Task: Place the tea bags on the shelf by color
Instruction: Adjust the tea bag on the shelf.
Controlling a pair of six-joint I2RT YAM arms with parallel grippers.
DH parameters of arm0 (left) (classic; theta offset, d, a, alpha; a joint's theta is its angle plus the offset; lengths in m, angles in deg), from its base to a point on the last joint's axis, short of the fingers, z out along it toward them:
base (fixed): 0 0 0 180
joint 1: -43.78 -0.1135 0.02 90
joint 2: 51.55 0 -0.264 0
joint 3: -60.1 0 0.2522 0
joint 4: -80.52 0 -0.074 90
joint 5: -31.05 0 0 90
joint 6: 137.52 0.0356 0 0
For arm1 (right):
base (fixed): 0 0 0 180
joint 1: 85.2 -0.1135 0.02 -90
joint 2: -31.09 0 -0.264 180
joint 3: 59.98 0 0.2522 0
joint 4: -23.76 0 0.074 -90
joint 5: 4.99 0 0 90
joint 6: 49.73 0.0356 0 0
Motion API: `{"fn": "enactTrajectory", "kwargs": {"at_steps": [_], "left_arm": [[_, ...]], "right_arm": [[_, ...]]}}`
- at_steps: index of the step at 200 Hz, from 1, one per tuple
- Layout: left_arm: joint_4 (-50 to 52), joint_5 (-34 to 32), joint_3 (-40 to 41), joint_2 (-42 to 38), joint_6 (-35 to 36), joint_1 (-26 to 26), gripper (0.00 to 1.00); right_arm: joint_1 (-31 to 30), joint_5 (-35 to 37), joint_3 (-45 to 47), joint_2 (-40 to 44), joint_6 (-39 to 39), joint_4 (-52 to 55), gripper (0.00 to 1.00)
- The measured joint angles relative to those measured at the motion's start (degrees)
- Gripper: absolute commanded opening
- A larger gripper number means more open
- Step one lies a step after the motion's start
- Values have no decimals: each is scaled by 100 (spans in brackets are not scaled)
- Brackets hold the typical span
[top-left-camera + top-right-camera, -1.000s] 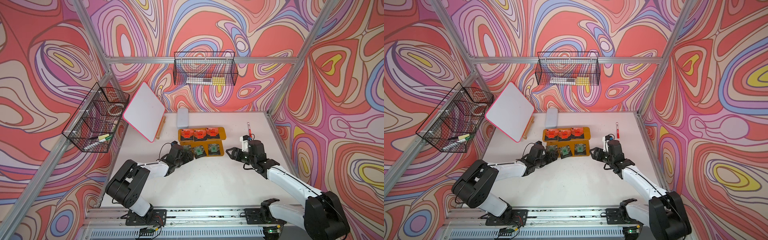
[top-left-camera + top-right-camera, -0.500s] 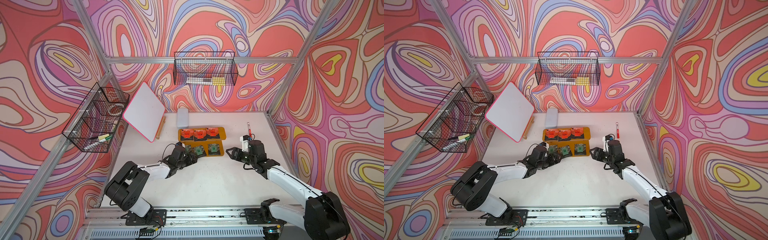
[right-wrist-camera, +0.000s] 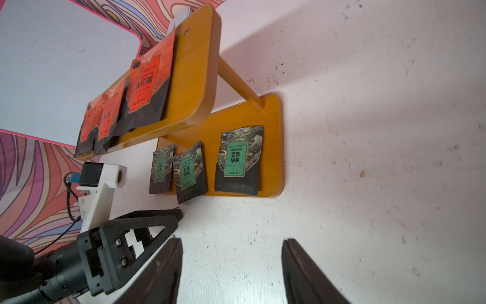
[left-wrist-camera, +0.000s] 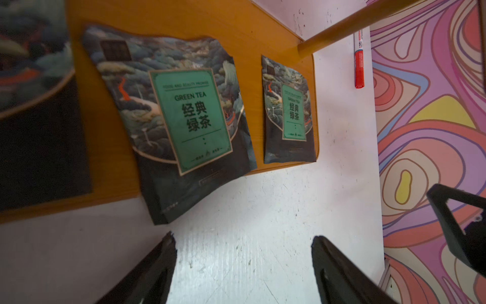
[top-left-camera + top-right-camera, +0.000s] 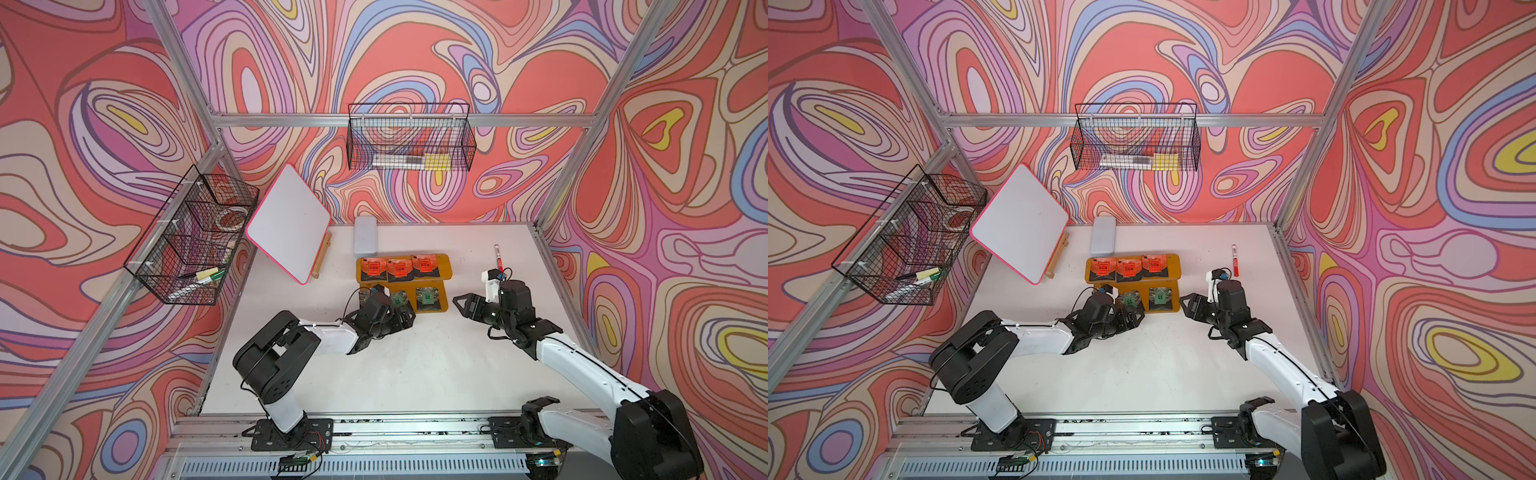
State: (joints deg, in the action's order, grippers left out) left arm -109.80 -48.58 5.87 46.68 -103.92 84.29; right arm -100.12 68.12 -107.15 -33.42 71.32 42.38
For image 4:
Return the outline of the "green tea bag small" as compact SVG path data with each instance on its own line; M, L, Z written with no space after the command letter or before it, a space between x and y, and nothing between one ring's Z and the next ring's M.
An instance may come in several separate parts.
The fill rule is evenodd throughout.
M91 25L82 44L124 124L154 224L257 168L235 62L217 39Z

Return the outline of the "green tea bag large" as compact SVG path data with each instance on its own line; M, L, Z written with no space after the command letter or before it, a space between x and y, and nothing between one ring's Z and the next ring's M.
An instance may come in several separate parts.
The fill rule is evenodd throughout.
M1 2L1 210L89 194L64 1Z

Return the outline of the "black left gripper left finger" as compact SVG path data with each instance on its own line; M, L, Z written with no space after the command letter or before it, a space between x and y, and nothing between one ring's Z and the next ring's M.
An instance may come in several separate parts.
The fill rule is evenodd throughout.
M176 261L176 240L169 232L97 303L166 303Z

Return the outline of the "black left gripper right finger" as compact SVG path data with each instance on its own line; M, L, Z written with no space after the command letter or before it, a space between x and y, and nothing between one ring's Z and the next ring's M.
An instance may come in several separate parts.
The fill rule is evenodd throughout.
M325 236L315 236L311 256L322 303L394 303Z

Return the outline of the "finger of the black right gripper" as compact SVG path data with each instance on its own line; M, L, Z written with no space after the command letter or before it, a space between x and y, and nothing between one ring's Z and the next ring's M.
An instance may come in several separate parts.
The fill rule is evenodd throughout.
M428 190L427 198L439 220L450 252L485 276L485 212L462 229L447 206L449 200L455 200L485 210L485 198L441 184L434 184Z

